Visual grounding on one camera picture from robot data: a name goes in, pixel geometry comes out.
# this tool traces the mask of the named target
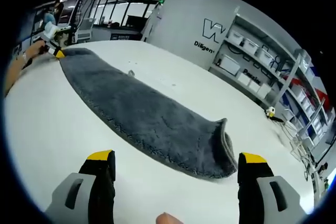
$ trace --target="wall logo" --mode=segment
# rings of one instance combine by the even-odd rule
[[[225,30],[226,28],[223,28],[223,26],[219,23],[215,23],[213,25],[213,22],[210,19],[205,18],[203,22],[203,37],[207,39],[213,38],[214,42],[216,43],[222,43],[222,41],[225,38]]]
[[[208,52],[211,53],[211,54],[214,52],[214,50],[212,50],[212,49],[210,49],[210,48],[204,46],[202,43],[200,43],[200,42],[198,42],[198,41],[195,41],[194,46],[201,48],[202,51],[208,51]]]

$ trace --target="white tabletop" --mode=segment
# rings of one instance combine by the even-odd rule
[[[208,120],[228,118],[236,159],[261,155],[310,211],[313,188],[305,168],[279,139],[281,129],[241,92],[206,70],[140,41],[99,41],[86,47],[123,72]],[[115,223],[154,223],[168,212],[184,223],[238,223],[237,173],[209,182],[177,172],[136,150],[79,98],[55,58],[43,55],[23,71],[5,100],[8,147],[28,194],[43,211],[54,189],[92,153],[116,153]]]

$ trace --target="white shelving unit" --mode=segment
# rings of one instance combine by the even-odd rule
[[[253,97],[257,98],[259,101],[262,102],[263,106],[275,106],[281,99],[281,97],[288,93],[293,98],[295,103],[297,104],[297,107],[299,111],[301,111],[301,115],[307,118],[308,123],[311,122],[313,118],[316,118],[316,114],[318,113],[320,115],[320,121],[327,124],[328,117],[327,114],[324,111],[323,106],[320,106],[321,100],[319,99],[316,90],[314,86],[312,85],[311,81],[309,81],[305,75],[305,73],[299,68],[299,64],[301,61],[301,56],[298,54],[292,54],[286,47],[284,47],[281,43],[279,43],[278,40],[276,40],[273,36],[269,35],[265,30],[263,30],[260,26],[254,24],[251,22],[248,18],[243,17],[239,14],[237,14],[234,23],[235,25],[241,27],[242,29],[246,30],[250,34],[256,36],[256,38],[260,39],[265,45],[269,46],[274,52],[278,54],[278,56],[281,57],[281,64],[280,67],[284,64],[287,64],[291,67],[291,72],[288,75],[287,79],[283,79],[281,76],[277,75],[277,73],[274,71],[274,69],[270,68],[270,66],[263,63],[257,56],[251,54],[249,51],[245,50],[242,46],[231,42],[228,38],[224,39],[224,43],[234,46],[235,48],[239,49],[241,52],[244,53],[244,55],[251,58],[254,62],[258,63],[264,70],[266,70],[270,75],[273,76],[276,81],[280,82],[282,84],[282,88],[280,89],[279,94],[277,97],[272,101],[268,102],[265,99],[261,99],[258,94],[252,90],[250,90],[247,86],[241,84],[237,78],[235,78],[232,74],[224,70],[223,68],[213,64],[211,66],[212,70],[215,70],[216,72],[220,73],[224,78],[229,78],[231,81],[234,81],[236,84],[239,85],[241,89],[246,90],[249,94],[251,94]],[[300,78],[307,89],[307,91],[311,94],[315,101],[316,108],[320,107],[321,109],[316,111],[313,115],[309,116],[305,109],[303,109],[302,104],[298,101],[295,94],[292,92],[292,90],[289,88],[291,81],[293,77],[297,75],[298,78]],[[311,128],[314,131],[314,134],[317,135],[316,128],[311,125]]]

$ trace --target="white wall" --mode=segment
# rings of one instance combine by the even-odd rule
[[[267,33],[293,52],[299,45],[275,21],[253,6],[241,0],[165,0],[162,19],[147,39],[148,43],[166,49],[205,69],[208,69],[214,55],[194,46],[200,41],[217,51],[221,45],[202,36],[204,19],[219,23],[229,29],[236,8],[241,16],[248,17]]]

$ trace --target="yellow object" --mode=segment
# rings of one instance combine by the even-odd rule
[[[267,161],[259,155],[250,154],[246,152],[242,152],[242,153],[245,156],[246,163],[267,163]]]
[[[65,55],[63,54],[62,50],[58,50],[58,52],[56,53],[56,58],[64,58]]]
[[[112,150],[107,150],[107,151],[102,151],[102,152],[95,152],[93,154],[91,154],[90,156],[88,156],[87,159],[90,160],[107,160],[107,156],[109,155],[109,153]]]

